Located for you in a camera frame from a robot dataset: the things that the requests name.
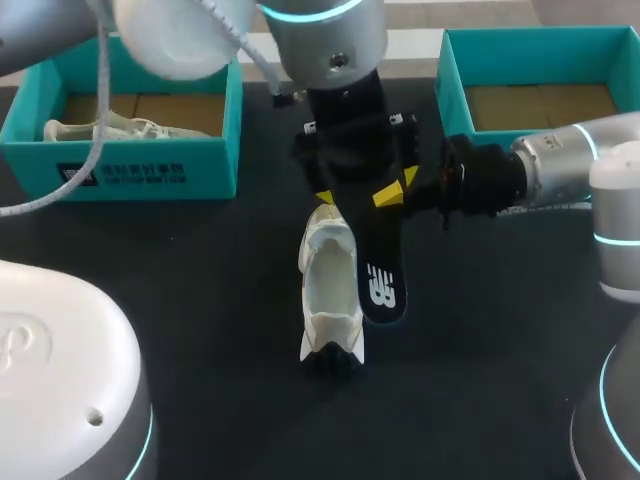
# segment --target silver metal cylinder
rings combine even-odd
[[[269,0],[263,11],[285,72],[304,88],[348,86],[386,53],[384,0]]]
[[[0,0],[0,77],[96,35],[85,0]]]
[[[523,204],[579,202],[589,194],[589,170],[625,142],[640,140],[640,112],[615,115],[517,139],[512,150],[527,170]]]

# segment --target white shoe part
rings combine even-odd
[[[335,207],[322,205],[311,215],[298,266],[305,319],[300,360],[334,342],[364,364],[355,239]]]
[[[207,138],[209,135],[184,128],[162,127],[144,118],[125,118],[115,112],[109,112],[105,139],[150,140],[166,138]],[[44,126],[45,142],[68,142],[92,140],[97,131],[97,122],[86,125],[64,125],[58,120],[49,120]]]

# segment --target robotic arm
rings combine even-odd
[[[0,0],[0,75],[94,36],[96,22],[86,2]],[[242,45],[225,38],[232,30],[236,37],[246,33],[255,8],[253,0],[110,4],[134,58],[153,73],[182,80],[222,68]],[[203,7],[224,17],[218,29]],[[615,177],[609,162],[598,160],[617,145],[640,140],[640,114],[532,135],[508,152],[496,145],[474,147],[454,136],[445,141],[440,176],[412,184],[419,161],[417,120],[411,112],[388,111],[376,70],[387,47],[384,0],[264,0],[260,8],[282,65],[305,90],[315,119],[301,125],[294,156],[314,193],[335,203],[354,232],[360,301],[374,322],[393,322],[405,312],[400,233],[407,215],[437,208],[447,227],[455,210],[493,216],[516,205],[582,201],[591,194],[592,167],[601,172],[596,178]],[[628,250],[616,242],[640,239],[640,224],[632,221],[640,198],[636,201],[632,188],[594,185],[603,284],[613,289],[607,290],[610,295],[629,299],[621,292],[640,291],[640,278],[635,281],[633,275],[639,270],[631,268]],[[385,197],[389,187],[404,192],[404,201]],[[378,278],[387,280],[374,282]]]

